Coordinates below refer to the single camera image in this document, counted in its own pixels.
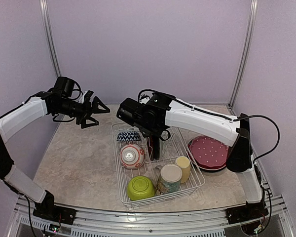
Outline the teal red flower plate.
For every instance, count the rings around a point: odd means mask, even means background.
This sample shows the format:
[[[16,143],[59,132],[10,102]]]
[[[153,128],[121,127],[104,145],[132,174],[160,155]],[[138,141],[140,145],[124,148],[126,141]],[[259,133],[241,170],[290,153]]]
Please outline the teal red flower plate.
[[[159,160],[162,156],[163,141],[156,136],[149,136],[147,148],[150,161]]]

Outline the black rimmed beige plate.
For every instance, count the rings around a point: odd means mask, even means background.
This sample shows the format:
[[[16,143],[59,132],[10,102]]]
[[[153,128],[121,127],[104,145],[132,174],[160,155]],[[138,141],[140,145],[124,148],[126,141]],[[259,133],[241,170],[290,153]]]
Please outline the black rimmed beige plate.
[[[210,172],[210,173],[216,173],[216,172],[220,172],[226,169],[226,166],[221,167],[221,168],[217,168],[217,169],[211,169],[211,168],[205,168],[205,167],[199,167],[200,170],[205,171],[205,172]]]

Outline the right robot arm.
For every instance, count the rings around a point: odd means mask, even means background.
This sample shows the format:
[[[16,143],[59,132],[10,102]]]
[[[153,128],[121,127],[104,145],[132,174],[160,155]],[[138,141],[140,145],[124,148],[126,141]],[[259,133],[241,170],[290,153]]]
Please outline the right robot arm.
[[[245,193],[246,205],[242,214],[253,219],[266,208],[265,189],[259,180],[256,162],[261,156],[253,157],[250,136],[250,119],[256,115],[228,116],[202,109],[184,102],[175,96],[150,90],[151,96],[142,90],[138,102],[140,131],[144,136],[162,138],[169,127],[177,127],[211,137],[229,147],[226,167],[234,172]]]

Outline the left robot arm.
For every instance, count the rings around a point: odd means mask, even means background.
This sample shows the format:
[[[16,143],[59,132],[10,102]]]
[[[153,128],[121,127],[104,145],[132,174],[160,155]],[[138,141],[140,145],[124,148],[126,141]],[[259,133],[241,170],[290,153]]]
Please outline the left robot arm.
[[[76,102],[57,93],[39,92],[0,117],[0,179],[36,204],[40,204],[40,212],[50,220],[56,219],[59,215],[58,206],[54,205],[53,201],[49,201],[53,196],[16,167],[6,148],[6,143],[20,130],[49,114],[67,115],[73,118],[81,128],[97,126],[99,122],[92,115],[106,114],[110,109],[98,97],[92,95],[92,91],[87,91]]]

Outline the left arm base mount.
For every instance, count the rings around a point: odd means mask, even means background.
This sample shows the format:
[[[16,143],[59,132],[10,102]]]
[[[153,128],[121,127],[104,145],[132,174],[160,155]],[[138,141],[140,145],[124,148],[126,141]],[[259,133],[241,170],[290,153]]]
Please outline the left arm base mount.
[[[42,207],[36,207],[33,211],[33,215],[45,220],[73,225],[76,212],[77,211],[73,208],[55,205],[51,210],[43,209]]]

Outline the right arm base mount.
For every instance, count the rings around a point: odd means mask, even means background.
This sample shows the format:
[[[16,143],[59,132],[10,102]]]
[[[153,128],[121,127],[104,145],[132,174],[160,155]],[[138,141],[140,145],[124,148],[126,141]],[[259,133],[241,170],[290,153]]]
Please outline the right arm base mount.
[[[257,219],[269,214],[266,207],[243,205],[238,207],[228,208],[226,216],[229,224],[246,222]]]

